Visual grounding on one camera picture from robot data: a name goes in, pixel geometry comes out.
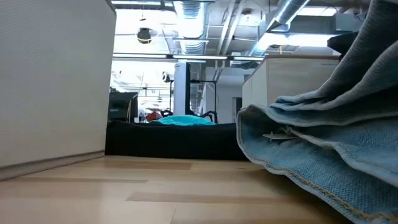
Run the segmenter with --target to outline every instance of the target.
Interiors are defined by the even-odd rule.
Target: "ceiling duct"
[[[266,21],[266,33],[259,39],[255,46],[248,52],[247,56],[262,57],[267,50],[267,45],[271,45],[268,38],[268,31],[276,27],[289,25],[297,16],[300,10],[307,5],[310,0],[280,0],[275,11],[270,12],[273,16],[270,21]]]
[[[178,17],[178,34],[185,39],[199,39],[205,30],[204,2],[178,1],[174,2]],[[183,54],[204,54],[205,43],[197,40],[181,40]]]

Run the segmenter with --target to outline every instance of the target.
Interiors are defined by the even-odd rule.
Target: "desk surface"
[[[2,224],[347,222],[250,162],[106,156],[0,182]]]

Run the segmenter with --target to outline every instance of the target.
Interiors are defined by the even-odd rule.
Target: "ceiling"
[[[234,39],[231,41],[226,54],[242,52],[245,54],[252,49],[258,40],[258,26],[264,15],[276,9],[278,0],[242,0],[245,15],[239,17]],[[205,36],[208,40],[205,47],[205,54],[216,53],[218,43],[224,26],[225,15],[230,0],[216,0],[208,3],[206,7]],[[369,1],[365,0],[312,0],[300,11],[299,15],[304,16],[332,16],[337,10],[345,13],[358,11],[361,6],[366,10]],[[180,54],[180,42],[173,40],[178,36],[177,16],[171,11],[140,10],[140,9],[117,9],[117,22],[114,41],[114,53],[145,53],[145,54]],[[151,28],[152,42],[141,44],[137,39],[140,27]],[[282,45],[280,48],[269,47],[267,54],[315,54],[332,55],[336,54],[328,47],[308,47],[299,45]],[[169,83],[162,80],[163,72],[174,73],[175,62],[120,62],[114,61],[112,66],[113,85],[128,86],[126,91],[142,88],[157,88],[157,90],[140,92],[141,99],[147,105],[168,105]],[[193,63],[192,78],[211,80],[215,72],[214,64]],[[242,68],[224,68],[221,72],[218,85],[241,85],[244,75],[249,75],[252,70]],[[198,107],[201,97],[201,85],[191,86],[192,108]]]
[[[230,0],[217,0],[207,5],[206,15],[206,37],[209,42],[206,45],[205,54],[215,54],[218,42],[223,29],[223,16],[230,4]],[[234,39],[229,45],[227,54],[231,52],[245,52],[251,49],[257,42],[257,27],[265,13],[274,10],[277,0],[246,0],[243,3],[244,9],[250,9],[250,13],[239,18],[238,25],[234,32]],[[355,9],[359,1],[341,0],[312,0],[302,10],[301,15],[313,16],[332,16],[336,10]],[[170,11],[153,10],[131,10],[117,9],[118,19],[116,23],[116,36],[114,52],[129,53],[171,53],[180,52],[179,41],[174,41],[173,37],[178,37],[177,17]],[[150,27],[152,31],[152,42],[150,44],[140,44],[137,40],[137,31],[140,27]],[[297,46],[283,46],[282,52],[291,54]],[[268,49],[267,53],[279,53],[280,49]]]

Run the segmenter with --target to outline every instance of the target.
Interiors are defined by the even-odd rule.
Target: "fluorescent light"
[[[240,61],[257,61],[257,62],[261,62],[262,61],[262,57],[234,57],[234,60],[240,60]]]
[[[179,38],[179,37],[174,37],[173,40],[181,41],[181,42],[186,42],[186,41],[188,41],[188,42],[205,42],[205,43],[209,42],[209,40],[207,40],[207,39],[184,39],[184,38]]]
[[[288,38],[288,44],[303,47],[327,47],[328,39],[335,35],[293,34]]]
[[[142,4],[151,6],[160,6],[159,2],[137,2],[137,1],[112,1],[112,4]],[[173,6],[170,2],[165,2],[165,6]]]
[[[333,16],[340,7],[306,6],[298,12],[298,16]]]
[[[203,59],[203,60],[226,60],[227,56],[212,55],[173,55],[174,59]]]
[[[162,54],[113,54],[113,57],[127,57],[127,58],[166,58]]]
[[[195,60],[195,59],[179,59],[178,62],[206,63],[205,60]]]

